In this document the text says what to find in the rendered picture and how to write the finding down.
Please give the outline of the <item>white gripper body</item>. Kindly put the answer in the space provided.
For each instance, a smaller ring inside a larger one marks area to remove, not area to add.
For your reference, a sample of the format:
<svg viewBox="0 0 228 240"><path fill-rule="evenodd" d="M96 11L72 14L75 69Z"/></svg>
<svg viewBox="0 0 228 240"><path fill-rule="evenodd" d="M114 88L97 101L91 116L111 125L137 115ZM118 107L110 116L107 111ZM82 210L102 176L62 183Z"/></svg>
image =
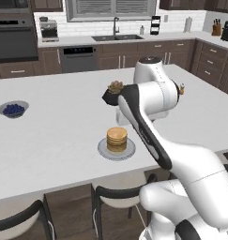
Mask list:
<svg viewBox="0 0 228 240"><path fill-rule="evenodd" d="M134 123L134 117L128 107L121 108L117 106L115 109L115 120L120 127Z"/></svg>

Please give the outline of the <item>stack of pancakes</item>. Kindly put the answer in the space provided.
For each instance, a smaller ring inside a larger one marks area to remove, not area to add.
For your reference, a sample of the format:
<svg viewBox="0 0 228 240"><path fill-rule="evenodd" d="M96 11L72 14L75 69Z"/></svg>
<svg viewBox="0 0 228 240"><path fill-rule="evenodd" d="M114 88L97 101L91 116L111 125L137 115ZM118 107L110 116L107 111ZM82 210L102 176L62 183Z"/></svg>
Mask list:
<svg viewBox="0 0 228 240"><path fill-rule="evenodd" d="M111 127L107 130L107 149L113 153L124 152L127 148L128 133L122 127Z"/></svg>

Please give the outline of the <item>succulent in black pot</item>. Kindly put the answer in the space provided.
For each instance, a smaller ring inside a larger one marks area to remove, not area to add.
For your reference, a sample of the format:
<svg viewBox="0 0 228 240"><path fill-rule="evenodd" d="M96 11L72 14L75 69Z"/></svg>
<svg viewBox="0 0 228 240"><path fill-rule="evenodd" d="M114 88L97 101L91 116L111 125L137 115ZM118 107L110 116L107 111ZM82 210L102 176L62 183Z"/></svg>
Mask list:
<svg viewBox="0 0 228 240"><path fill-rule="evenodd" d="M125 87L122 82L114 81L108 86L107 90L102 96L102 99L111 106L118 105L118 96L121 90Z"/></svg>

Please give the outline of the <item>grey round plate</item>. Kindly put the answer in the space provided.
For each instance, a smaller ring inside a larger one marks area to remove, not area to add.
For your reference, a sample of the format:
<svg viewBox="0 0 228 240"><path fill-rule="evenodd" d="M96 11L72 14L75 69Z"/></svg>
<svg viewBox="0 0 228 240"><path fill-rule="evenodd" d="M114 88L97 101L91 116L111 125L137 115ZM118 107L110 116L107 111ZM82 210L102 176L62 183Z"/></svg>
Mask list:
<svg viewBox="0 0 228 240"><path fill-rule="evenodd" d="M135 154L135 150L136 150L135 143L130 138L127 138L127 148L120 153L114 153L108 150L106 138L102 139L98 144L99 153L104 158L113 161L122 161L131 158Z"/></svg>

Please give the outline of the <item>long brown base cupboards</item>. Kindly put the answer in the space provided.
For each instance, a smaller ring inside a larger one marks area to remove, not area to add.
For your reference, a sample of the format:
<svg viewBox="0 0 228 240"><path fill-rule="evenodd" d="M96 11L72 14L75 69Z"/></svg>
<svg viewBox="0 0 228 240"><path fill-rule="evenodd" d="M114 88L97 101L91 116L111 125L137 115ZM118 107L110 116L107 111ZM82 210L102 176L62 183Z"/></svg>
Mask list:
<svg viewBox="0 0 228 240"><path fill-rule="evenodd" d="M194 39L104 43L95 46L97 69L134 68L144 56L157 56L165 65L190 70ZM62 49L39 48L38 60L0 64L0 79L60 74L64 72Z"/></svg>

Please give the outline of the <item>grey dishwasher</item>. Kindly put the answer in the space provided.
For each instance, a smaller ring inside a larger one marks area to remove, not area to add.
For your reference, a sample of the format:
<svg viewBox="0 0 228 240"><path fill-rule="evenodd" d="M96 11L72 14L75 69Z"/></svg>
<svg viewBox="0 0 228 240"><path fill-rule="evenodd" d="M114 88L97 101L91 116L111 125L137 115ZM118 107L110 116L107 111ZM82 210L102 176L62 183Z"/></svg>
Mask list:
<svg viewBox="0 0 228 240"><path fill-rule="evenodd" d="M97 53L93 46L64 47L60 50L60 61L64 73L98 69Z"/></svg>

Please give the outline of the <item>black and white chair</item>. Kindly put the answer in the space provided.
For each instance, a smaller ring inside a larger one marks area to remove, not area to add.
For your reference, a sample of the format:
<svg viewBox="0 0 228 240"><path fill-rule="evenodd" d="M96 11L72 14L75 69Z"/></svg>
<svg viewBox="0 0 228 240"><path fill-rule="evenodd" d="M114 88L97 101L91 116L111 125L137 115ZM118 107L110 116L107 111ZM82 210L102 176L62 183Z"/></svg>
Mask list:
<svg viewBox="0 0 228 240"><path fill-rule="evenodd" d="M45 194L18 196L0 201L0 240L11 240L27 232L40 218L47 240L56 240Z"/></svg>
<svg viewBox="0 0 228 240"><path fill-rule="evenodd" d="M98 240L103 240L101 206L105 203L115 209L128 209L128 218L131 218L132 208L138 208L140 188L146 184L156 182L157 176L151 173L145 178L143 172L121 173L110 176L91 184L92 224Z"/></svg>

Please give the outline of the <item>steel sink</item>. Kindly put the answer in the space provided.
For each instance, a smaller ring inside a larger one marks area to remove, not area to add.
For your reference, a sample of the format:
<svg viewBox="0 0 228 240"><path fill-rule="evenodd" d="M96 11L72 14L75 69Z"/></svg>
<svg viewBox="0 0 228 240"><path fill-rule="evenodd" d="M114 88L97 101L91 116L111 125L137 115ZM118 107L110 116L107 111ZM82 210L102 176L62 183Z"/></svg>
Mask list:
<svg viewBox="0 0 228 240"><path fill-rule="evenodd" d="M116 40L134 40L144 39L138 35L119 35L119 36L93 36L91 37L95 41L116 41Z"/></svg>

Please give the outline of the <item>dark metal tap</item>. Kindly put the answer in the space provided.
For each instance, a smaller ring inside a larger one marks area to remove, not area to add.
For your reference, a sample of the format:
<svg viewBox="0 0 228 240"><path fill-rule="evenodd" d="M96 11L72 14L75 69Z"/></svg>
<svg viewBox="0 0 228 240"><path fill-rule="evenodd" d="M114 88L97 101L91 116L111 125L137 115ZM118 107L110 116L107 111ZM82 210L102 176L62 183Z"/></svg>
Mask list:
<svg viewBox="0 0 228 240"><path fill-rule="evenodd" d="M116 23L119 21L118 17L114 17L114 27L113 27L113 36L115 37L115 35L117 33L119 33L119 27L116 27Z"/></svg>

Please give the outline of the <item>black and white rack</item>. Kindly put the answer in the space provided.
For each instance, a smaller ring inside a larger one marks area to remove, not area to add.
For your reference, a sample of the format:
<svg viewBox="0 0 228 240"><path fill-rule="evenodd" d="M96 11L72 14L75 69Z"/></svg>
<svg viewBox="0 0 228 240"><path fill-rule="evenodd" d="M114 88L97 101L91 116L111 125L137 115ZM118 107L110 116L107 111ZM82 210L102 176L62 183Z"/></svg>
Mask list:
<svg viewBox="0 0 228 240"><path fill-rule="evenodd" d="M153 16L150 24L150 34L157 35L160 31L160 16Z"/></svg>

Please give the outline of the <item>brown drawer cupboards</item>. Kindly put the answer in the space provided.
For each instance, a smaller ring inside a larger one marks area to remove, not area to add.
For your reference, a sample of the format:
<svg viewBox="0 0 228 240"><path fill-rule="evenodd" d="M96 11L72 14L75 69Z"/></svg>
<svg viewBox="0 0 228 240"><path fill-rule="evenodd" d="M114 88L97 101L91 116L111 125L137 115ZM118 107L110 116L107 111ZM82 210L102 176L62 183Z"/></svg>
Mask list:
<svg viewBox="0 0 228 240"><path fill-rule="evenodd" d="M228 49L196 40L190 72L228 95Z"/></svg>

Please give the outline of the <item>bowl of blueberries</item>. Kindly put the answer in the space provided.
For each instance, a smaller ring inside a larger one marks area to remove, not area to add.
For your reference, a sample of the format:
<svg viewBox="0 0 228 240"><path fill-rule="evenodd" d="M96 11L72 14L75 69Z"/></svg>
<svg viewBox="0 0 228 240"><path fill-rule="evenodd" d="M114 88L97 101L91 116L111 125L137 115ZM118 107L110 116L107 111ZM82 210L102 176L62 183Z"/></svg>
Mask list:
<svg viewBox="0 0 228 240"><path fill-rule="evenodd" d="M0 105L0 114L7 118L18 118L23 116L29 104L22 100L13 100Z"/></svg>

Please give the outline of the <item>window with grey blinds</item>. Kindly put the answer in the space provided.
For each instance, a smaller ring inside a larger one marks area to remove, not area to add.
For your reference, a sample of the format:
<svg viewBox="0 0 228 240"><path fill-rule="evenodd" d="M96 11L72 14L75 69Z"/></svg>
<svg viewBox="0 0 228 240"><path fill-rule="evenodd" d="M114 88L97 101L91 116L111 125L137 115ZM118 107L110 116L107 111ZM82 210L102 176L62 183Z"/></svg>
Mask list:
<svg viewBox="0 0 228 240"><path fill-rule="evenodd" d="M65 0L67 21L108 22L149 20L156 13L157 0Z"/></svg>

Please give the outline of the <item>white paper towel roll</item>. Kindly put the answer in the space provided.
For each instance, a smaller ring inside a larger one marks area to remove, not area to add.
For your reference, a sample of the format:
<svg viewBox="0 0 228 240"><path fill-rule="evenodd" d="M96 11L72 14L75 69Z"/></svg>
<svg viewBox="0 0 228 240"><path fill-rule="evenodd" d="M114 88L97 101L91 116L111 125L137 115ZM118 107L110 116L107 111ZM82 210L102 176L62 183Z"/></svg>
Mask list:
<svg viewBox="0 0 228 240"><path fill-rule="evenodd" d="M192 18L188 17L185 21L184 33L189 33L191 30Z"/></svg>

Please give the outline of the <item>silver coffee machine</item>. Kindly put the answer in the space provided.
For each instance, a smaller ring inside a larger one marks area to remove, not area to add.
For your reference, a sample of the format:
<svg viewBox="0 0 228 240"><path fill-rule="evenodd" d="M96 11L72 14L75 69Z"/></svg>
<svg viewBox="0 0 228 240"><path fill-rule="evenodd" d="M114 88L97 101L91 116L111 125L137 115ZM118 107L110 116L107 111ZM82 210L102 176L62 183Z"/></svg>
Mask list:
<svg viewBox="0 0 228 240"><path fill-rule="evenodd" d="M52 42L59 40L56 20L50 20L48 17L40 17L39 27L43 42Z"/></svg>

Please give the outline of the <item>wooden knife block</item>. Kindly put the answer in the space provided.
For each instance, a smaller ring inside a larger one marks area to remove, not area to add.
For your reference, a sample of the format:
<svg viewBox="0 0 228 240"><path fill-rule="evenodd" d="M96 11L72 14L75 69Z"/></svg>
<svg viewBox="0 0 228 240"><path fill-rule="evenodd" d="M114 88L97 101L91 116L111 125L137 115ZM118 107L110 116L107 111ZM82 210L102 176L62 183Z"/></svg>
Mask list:
<svg viewBox="0 0 228 240"><path fill-rule="evenodd" d="M215 19L212 27L212 36L220 36L220 35L221 35L220 19Z"/></svg>

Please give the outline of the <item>black wall oven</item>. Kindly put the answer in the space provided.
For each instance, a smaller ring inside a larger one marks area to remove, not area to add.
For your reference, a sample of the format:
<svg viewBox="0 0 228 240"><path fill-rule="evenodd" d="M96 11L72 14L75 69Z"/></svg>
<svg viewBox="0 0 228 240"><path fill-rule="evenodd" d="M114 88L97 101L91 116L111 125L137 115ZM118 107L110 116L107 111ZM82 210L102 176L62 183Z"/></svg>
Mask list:
<svg viewBox="0 0 228 240"><path fill-rule="evenodd" d="M0 63L37 60L37 38L29 1L0 0Z"/></svg>

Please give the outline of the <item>wide brown wall cupboards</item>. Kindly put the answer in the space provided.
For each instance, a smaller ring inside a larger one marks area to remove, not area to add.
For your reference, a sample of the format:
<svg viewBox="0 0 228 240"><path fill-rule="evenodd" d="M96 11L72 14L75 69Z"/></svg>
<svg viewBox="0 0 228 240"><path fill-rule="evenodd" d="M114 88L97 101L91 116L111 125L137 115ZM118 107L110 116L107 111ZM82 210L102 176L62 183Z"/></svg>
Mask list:
<svg viewBox="0 0 228 240"><path fill-rule="evenodd" d="M160 0L164 10L208 10L228 13L228 0Z"/></svg>

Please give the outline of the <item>small brown wall cupboard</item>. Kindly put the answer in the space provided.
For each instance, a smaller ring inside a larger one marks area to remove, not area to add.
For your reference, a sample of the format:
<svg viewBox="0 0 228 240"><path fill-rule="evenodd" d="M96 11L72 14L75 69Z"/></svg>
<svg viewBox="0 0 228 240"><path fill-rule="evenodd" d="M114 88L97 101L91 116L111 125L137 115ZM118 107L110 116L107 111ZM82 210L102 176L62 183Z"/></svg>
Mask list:
<svg viewBox="0 0 228 240"><path fill-rule="evenodd" d="M30 0L34 12L62 12L62 0Z"/></svg>

